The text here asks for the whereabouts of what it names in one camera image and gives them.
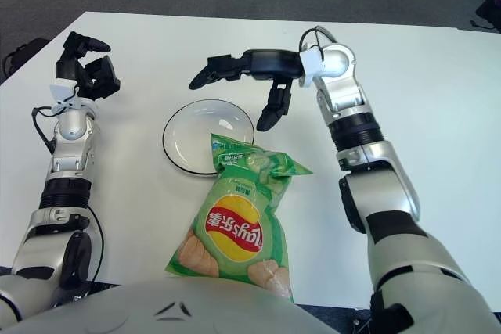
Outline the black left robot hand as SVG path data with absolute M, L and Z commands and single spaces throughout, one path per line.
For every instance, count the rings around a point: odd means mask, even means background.
M 108 55 L 81 65 L 80 58 L 88 52 L 110 52 L 111 47 L 98 39 L 71 31 L 63 44 L 63 53 L 56 62 L 56 78 L 75 81 L 78 96 L 96 100 L 105 99 L 120 90 Z

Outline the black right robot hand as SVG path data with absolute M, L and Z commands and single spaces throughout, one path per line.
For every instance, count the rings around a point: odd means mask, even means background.
M 294 80 L 304 73 L 297 52 L 280 49 L 251 49 L 240 58 L 231 55 L 212 56 L 207 65 L 191 80 L 189 89 L 197 90 L 222 79 L 239 80 L 243 74 L 258 81 L 272 81 L 265 108 L 256 129 L 269 131 L 288 114 Z

